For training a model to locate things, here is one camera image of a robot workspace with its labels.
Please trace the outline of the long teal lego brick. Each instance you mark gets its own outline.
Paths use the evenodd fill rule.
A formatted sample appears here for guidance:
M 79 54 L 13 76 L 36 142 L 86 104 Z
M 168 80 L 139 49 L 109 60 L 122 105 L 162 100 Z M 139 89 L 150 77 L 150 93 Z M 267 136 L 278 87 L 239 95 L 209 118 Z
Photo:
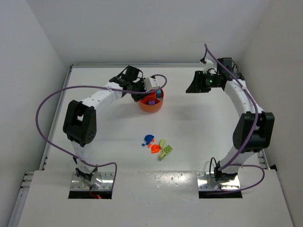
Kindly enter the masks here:
M 157 98 L 158 100 L 162 100 L 162 90 L 157 90 L 157 91 L 156 91 L 156 98 Z

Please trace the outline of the bright green lego brick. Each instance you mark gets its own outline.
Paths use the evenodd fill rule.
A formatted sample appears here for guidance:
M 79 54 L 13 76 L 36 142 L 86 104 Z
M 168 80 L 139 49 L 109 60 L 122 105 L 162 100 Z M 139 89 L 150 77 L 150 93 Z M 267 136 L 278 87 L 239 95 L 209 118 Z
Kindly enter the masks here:
M 169 154 L 171 151 L 172 151 L 172 147 L 170 145 L 162 149 L 162 152 L 164 152 L 165 154 Z

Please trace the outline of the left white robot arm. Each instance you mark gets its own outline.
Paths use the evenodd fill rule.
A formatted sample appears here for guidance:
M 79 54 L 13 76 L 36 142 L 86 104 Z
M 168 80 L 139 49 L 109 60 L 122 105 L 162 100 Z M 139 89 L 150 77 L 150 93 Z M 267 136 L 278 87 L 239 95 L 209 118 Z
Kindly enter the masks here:
M 126 95 L 126 91 L 147 92 L 160 86 L 155 77 L 138 78 L 142 71 L 127 66 L 120 74 L 107 82 L 88 98 L 72 100 L 68 104 L 63 132 L 74 148 L 76 175 L 89 187 L 95 187 L 98 168 L 94 158 L 92 141 L 97 135 L 97 113 Z

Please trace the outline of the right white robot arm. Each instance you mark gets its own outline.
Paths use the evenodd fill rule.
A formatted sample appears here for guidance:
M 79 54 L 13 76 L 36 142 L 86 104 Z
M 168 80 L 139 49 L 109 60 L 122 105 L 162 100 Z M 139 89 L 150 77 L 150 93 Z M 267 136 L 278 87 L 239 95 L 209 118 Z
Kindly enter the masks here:
M 219 58 L 216 69 L 213 62 L 202 58 L 203 70 L 195 72 L 186 93 L 208 93 L 221 88 L 231 99 L 239 115 L 232 135 L 233 146 L 228 154 L 216 163 L 212 177 L 218 182 L 233 180 L 247 159 L 270 144 L 275 117 L 265 112 L 246 87 L 244 76 L 232 58 Z

